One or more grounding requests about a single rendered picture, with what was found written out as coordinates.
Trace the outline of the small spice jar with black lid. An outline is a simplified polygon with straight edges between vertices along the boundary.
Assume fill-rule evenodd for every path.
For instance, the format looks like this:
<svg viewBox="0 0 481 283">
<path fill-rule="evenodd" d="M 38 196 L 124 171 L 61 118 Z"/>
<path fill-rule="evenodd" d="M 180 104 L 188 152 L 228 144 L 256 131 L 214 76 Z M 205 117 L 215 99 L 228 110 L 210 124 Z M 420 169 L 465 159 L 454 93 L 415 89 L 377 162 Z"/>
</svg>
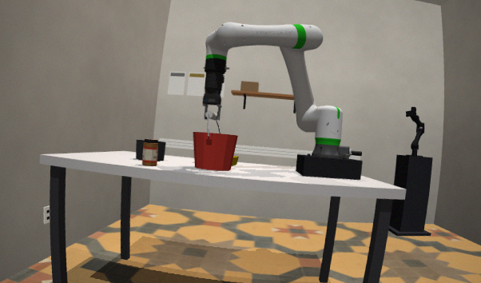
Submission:
<svg viewBox="0 0 481 283">
<path fill-rule="evenodd" d="M 143 144 L 142 165 L 156 166 L 158 140 L 145 139 Z"/>
</svg>

